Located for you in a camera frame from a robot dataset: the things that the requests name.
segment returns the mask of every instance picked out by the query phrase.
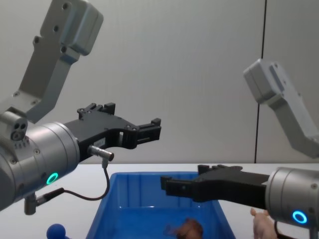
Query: glowing blue ring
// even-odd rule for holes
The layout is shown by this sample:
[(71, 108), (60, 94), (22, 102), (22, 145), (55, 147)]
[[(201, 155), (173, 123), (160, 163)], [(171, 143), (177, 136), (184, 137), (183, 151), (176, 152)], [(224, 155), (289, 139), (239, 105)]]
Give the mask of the glowing blue ring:
[(57, 173), (52, 173), (50, 175), (50, 177), (48, 178), (48, 180), (46, 181), (46, 184), (49, 185), (51, 183), (53, 183), (54, 181), (56, 181), (58, 179), (59, 175)]
[(300, 224), (305, 224), (307, 223), (308, 219), (306, 217), (306, 215), (301, 212), (301, 211), (294, 211), (293, 213), (293, 219), (297, 222), (297, 223), (300, 223)]

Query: screw hole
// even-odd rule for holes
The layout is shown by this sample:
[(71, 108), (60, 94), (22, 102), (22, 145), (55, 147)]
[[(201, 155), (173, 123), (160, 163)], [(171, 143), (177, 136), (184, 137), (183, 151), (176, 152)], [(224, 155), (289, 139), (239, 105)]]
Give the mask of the screw hole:
[(65, 3), (65, 4), (62, 5), (62, 9), (63, 9), (63, 10), (66, 10), (68, 7), (69, 7), (69, 5), (68, 5), (67, 3)]
[(36, 36), (36, 37), (34, 38), (34, 41), (33, 41), (33, 42), (34, 42), (35, 44), (37, 44), (37, 43), (39, 43), (39, 41), (40, 41), (40, 37)]
[(65, 46), (63, 46), (63, 47), (61, 48), (61, 52), (62, 52), (62, 53), (65, 53), (65, 52), (66, 52), (66, 47), (65, 47)]
[(59, 30), (59, 26), (58, 25), (54, 26), (53, 31), (57, 32), (58, 30)]

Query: blue plastic bin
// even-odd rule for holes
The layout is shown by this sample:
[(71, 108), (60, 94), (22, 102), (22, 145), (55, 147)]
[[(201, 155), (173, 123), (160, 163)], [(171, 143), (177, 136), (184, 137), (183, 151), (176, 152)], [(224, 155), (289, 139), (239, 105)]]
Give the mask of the blue plastic bin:
[(167, 226), (177, 228), (196, 219), (204, 239), (235, 239), (218, 203), (195, 203), (167, 196), (160, 188), (163, 175), (192, 179), (194, 172), (115, 173), (110, 191), (97, 211), (87, 239), (168, 239)]

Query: table surface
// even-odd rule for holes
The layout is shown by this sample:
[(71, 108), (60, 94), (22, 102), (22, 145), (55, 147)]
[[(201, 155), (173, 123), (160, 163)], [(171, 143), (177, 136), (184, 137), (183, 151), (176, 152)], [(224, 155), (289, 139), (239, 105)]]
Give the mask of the table surface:
[[(224, 164), (243, 166), (247, 172), (271, 174), (277, 167), (293, 167), (319, 170), (319, 164)], [(166, 172), (196, 171), (197, 164), (110, 164), (109, 174), (115, 172)], [(65, 189), (86, 195), (100, 196), (106, 182), (101, 165), (79, 165), (71, 174), (61, 178), (50, 186), (41, 189), (38, 196), (54, 189)], [(23, 212), (23, 200), (0, 212), (0, 238), (44, 239), (52, 224), (65, 226), (67, 236), (72, 239), (84, 239), (95, 217), (100, 201), (89, 202), (72, 195), (63, 194), (37, 208), (35, 215), (26, 216)], [(253, 238), (253, 218), (247, 206), (220, 201), (226, 218), (237, 239)], [(298, 227), (279, 224), (280, 230), (294, 238), (308, 238), (308, 231)]]

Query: gray wall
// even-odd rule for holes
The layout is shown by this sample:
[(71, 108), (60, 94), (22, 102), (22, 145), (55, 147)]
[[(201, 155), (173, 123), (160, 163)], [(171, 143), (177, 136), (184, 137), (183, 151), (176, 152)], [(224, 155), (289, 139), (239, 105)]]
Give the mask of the gray wall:
[[(105, 19), (93, 52), (72, 66), (56, 108), (40, 123), (115, 102), (116, 115), (135, 124), (159, 117), (163, 126), (160, 141), (111, 149), (116, 163), (254, 161), (257, 104), (242, 72), (261, 56), (264, 0), (91, 2)], [(307, 2), (268, 0), (265, 58), (286, 67), (319, 125), (318, 3)], [(0, 1), (0, 100), (18, 88), (49, 4)], [(258, 162), (307, 160), (290, 149), (272, 111), (261, 107), (260, 117)]]

